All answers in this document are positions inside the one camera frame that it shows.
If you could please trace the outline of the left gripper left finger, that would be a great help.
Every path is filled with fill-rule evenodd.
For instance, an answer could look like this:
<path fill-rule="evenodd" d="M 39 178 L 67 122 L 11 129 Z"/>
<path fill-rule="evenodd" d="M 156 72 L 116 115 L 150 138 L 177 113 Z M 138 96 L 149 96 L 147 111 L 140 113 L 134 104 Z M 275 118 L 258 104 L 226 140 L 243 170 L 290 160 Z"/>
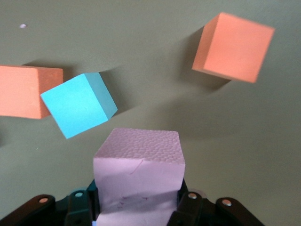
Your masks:
<path fill-rule="evenodd" d="M 98 189 L 92 181 L 87 189 L 76 190 L 57 201 L 41 194 L 0 220 L 2 226 L 95 226 L 100 214 Z"/>

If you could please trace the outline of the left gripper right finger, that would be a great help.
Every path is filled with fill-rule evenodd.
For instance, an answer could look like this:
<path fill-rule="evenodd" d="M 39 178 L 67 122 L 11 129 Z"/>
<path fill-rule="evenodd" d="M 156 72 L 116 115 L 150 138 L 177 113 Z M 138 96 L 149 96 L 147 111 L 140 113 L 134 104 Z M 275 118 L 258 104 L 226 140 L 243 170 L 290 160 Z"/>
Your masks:
<path fill-rule="evenodd" d="M 177 193 L 177 209 L 169 226 L 264 226 L 238 200 L 222 197 L 210 202 L 201 192 L 190 191 L 185 181 Z"/>

